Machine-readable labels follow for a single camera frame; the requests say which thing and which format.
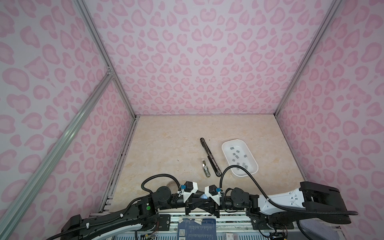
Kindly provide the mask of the black stapler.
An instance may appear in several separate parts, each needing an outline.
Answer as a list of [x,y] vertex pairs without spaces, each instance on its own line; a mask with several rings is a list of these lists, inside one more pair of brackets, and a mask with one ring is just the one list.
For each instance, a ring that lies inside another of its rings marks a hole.
[[222,176],[222,171],[220,170],[218,164],[216,163],[215,158],[214,158],[211,150],[209,149],[205,139],[204,138],[200,138],[200,142],[201,142],[204,150],[206,151],[206,153],[208,155],[208,160],[209,160],[209,162],[210,162],[210,164],[211,164],[211,166],[212,166],[212,168],[214,170],[215,175],[217,177],[221,177]]

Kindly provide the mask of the blue mini stapler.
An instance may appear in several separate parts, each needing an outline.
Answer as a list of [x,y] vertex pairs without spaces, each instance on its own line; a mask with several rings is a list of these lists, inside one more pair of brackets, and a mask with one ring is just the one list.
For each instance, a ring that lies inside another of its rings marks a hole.
[[200,196],[200,199],[202,199],[202,200],[207,200],[208,197],[207,197],[205,194],[203,194],[203,195]]

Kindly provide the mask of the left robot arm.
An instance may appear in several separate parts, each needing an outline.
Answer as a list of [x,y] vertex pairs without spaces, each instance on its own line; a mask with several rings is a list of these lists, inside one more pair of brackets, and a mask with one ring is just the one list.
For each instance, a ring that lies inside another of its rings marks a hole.
[[[146,183],[158,178],[173,180],[178,188],[172,193],[167,186],[152,191]],[[127,231],[152,231],[164,229],[165,218],[161,210],[185,209],[186,215],[200,209],[214,215],[217,207],[207,194],[199,191],[194,182],[180,182],[170,174],[157,174],[142,182],[142,190],[148,192],[143,197],[133,199],[126,208],[95,218],[83,219],[80,215],[71,217],[61,232],[52,236],[52,240],[105,240]]]

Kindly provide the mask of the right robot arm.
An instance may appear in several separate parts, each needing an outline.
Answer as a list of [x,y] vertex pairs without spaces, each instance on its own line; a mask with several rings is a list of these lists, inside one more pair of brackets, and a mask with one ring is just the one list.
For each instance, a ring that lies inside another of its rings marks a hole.
[[[252,195],[240,188],[223,190],[224,176],[231,169],[240,170],[250,177],[260,194]],[[267,195],[250,172],[238,165],[227,167],[218,186],[212,185],[204,193],[194,194],[189,204],[192,210],[200,209],[217,218],[221,211],[243,211],[258,231],[269,228],[285,233],[293,223],[302,230],[302,220],[320,219],[331,224],[348,225],[351,217],[359,214],[347,209],[337,188],[312,182],[301,182],[299,188],[287,193]]]

